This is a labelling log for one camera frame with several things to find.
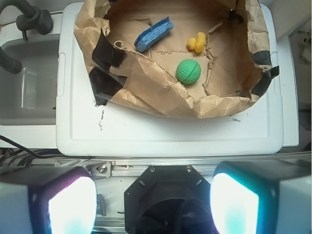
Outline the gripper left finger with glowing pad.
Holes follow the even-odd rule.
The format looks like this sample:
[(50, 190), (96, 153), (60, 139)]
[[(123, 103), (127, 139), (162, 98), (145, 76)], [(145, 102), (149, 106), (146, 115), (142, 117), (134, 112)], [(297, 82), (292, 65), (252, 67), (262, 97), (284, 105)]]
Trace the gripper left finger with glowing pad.
[(2, 167), (2, 234), (90, 234), (97, 189), (83, 167)]

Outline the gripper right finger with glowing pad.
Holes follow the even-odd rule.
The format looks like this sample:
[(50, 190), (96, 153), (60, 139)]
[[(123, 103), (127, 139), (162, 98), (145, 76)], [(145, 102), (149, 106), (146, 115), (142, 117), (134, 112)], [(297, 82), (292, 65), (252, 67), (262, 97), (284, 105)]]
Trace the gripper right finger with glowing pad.
[(221, 234), (310, 234), (312, 164), (223, 161), (214, 171), (210, 206)]

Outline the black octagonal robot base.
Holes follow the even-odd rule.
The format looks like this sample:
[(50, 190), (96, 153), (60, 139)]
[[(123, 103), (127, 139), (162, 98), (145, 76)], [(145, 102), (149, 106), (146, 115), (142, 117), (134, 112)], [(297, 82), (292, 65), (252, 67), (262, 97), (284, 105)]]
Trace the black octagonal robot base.
[(191, 165), (149, 166), (124, 192), (129, 234), (216, 234), (210, 183)]

